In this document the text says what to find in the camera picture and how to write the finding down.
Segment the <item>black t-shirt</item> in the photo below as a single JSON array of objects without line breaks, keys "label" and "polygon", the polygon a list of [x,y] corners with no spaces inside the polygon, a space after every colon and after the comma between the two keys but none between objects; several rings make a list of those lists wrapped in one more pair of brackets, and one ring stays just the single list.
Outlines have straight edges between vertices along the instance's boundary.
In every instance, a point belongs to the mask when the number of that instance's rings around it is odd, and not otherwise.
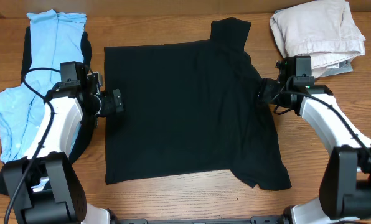
[{"label": "black t-shirt", "polygon": [[228,18],[207,40],[105,48],[106,89],[124,104],[106,118],[107,184],[228,169],[250,187],[291,187],[244,49],[250,27]]}]

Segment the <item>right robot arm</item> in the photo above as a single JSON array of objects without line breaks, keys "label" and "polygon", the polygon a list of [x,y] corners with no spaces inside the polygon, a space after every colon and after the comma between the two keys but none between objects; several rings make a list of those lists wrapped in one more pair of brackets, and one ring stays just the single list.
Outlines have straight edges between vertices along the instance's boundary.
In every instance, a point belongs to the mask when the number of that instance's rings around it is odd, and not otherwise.
[{"label": "right robot arm", "polygon": [[263,79],[259,102],[294,111],[315,130],[330,158],[317,198],[251,222],[362,223],[371,218],[371,139],[341,111],[326,85],[315,84],[309,56],[286,57],[276,68],[277,79]]}]

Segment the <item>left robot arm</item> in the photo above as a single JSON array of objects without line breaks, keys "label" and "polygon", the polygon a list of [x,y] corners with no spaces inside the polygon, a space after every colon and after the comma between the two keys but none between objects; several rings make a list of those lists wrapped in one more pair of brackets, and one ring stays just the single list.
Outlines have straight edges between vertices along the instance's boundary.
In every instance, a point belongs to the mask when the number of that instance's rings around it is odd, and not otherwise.
[{"label": "left robot arm", "polygon": [[100,74],[84,63],[61,63],[57,73],[61,80],[42,97],[45,113],[31,146],[22,159],[2,169],[10,197],[4,222],[14,213],[22,224],[115,224],[112,211],[87,203],[69,156],[85,115],[98,118],[124,111],[121,92],[101,91]]}]

